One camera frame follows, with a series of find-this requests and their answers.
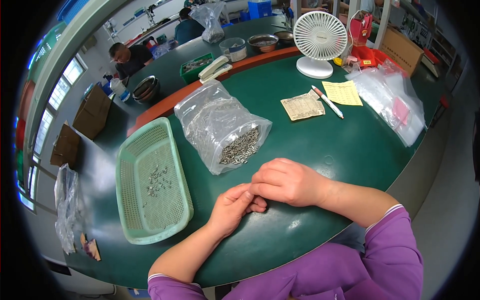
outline hand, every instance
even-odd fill
[[[249,191],[292,206],[320,206],[327,198],[332,182],[305,165],[275,158],[263,164],[252,176]]]
[[[250,193],[249,187],[250,183],[243,183],[218,196],[206,226],[220,238],[229,236],[245,214],[265,211],[267,203]]]

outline metal bowl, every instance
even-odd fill
[[[278,37],[278,43],[281,45],[294,45],[293,32],[290,31],[277,31],[274,33]]]
[[[274,35],[256,35],[247,40],[247,43],[257,53],[267,53],[275,50],[278,37]]]
[[[157,78],[152,83],[152,88],[148,91],[148,93],[141,97],[141,98],[135,98],[135,101],[139,104],[144,104],[147,102],[150,102],[155,96],[158,94],[158,91],[160,90],[160,82],[158,81]]]
[[[143,79],[133,90],[133,98],[141,99],[145,97],[153,89],[155,79],[153,75]]]

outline worker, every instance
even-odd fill
[[[192,10],[190,8],[182,8],[179,12],[180,24],[175,27],[175,42],[178,45],[185,44],[202,35],[205,28],[196,20],[189,16]]]
[[[377,19],[382,18],[382,10],[384,8],[384,0],[361,0],[360,10],[370,13]]]
[[[323,8],[322,4],[329,4],[333,0],[297,0],[301,1],[301,13],[306,12],[327,12],[327,8]],[[348,4],[340,2],[340,7],[348,9]],[[290,8],[295,11],[293,0],[290,0]]]
[[[423,261],[402,205],[385,192],[334,181],[305,165],[276,158],[263,164],[251,183],[220,194],[207,223],[157,258],[148,273],[152,300],[205,300],[199,285],[192,283],[195,273],[245,214],[265,212],[264,199],[343,215],[362,228],[364,254],[327,242],[286,265],[241,281],[223,300],[420,299]],[[231,254],[230,259],[237,259]]]
[[[183,3],[183,7],[190,8],[193,5],[199,5],[199,4],[200,2],[198,0],[185,0],[185,2]]]
[[[122,43],[113,44],[108,50],[112,61],[116,62],[115,68],[119,79],[126,82],[130,76],[140,71],[144,66],[153,62],[153,55],[144,45],[127,47]]]

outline pink sticky note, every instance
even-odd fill
[[[410,113],[408,107],[400,100],[398,97],[395,97],[395,101],[393,103],[393,115],[399,118],[404,125],[407,124],[407,117]]]

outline white cuff stripe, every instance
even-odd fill
[[[153,275],[150,275],[147,279],[147,282],[150,281],[152,278],[156,278],[156,277],[167,277],[167,278],[171,278],[171,279],[174,279],[174,280],[177,280],[175,278],[172,278],[170,276],[167,276],[165,274],[153,274]],[[194,286],[198,286],[199,288],[202,288],[198,283],[188,283],[188,284],[193,284]]]
[[[396,209],[401,208],[401,207],[403,207],[403,205],[401,205],[401,204],[395,204],[394,206],[390,207],[390,208],[385,212],[384,216],[383,216],[380,220],[378,220],[378,222],[376,222],[376,223],[374,223],[374,224],[372,224],[372,225],[370,225],[370,226],[367,227],[367,229],[365,230],[365,235],[367,235],[368,231],[369,231],[373,226],[377,225],[380,221],[382,221],[382,220],[383,220],[386,216],[388,216],[391,212],[393,212],[393,211],[395,211]]]

